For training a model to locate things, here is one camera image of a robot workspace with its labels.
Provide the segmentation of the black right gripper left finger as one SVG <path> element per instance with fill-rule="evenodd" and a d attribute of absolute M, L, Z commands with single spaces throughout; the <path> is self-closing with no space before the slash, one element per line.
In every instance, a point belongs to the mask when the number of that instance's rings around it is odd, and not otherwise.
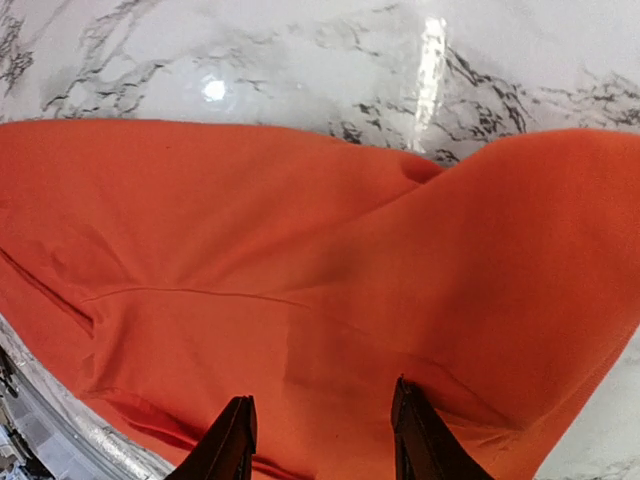
<path fill-rule="evenodd" d="M 254 398 L 236 396 L 172 472 L 172 480 L 250 480 L 256 447 Z"/>

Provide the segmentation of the orange t-shirt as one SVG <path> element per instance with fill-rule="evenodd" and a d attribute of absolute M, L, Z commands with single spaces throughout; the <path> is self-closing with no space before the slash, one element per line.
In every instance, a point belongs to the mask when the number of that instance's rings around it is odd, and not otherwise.
<path fill-rule="evenodd" d="M 445 169 L 276 127 L 6 124 L 1 311 L 172 463 L 250 394 L 259 478 L 388 479 L 405 377 L 530 479 L 639 325 L 639 139 L 517 135 Z"/>

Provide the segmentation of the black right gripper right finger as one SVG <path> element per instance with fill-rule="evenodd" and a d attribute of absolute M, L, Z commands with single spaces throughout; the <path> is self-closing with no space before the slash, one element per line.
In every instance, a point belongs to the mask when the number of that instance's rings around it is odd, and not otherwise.
<path fill-rule="evenodd" d="M 463 449 L 423 390 L 397 379 L 391 408 L 398 480 L 491 480 Z"/>

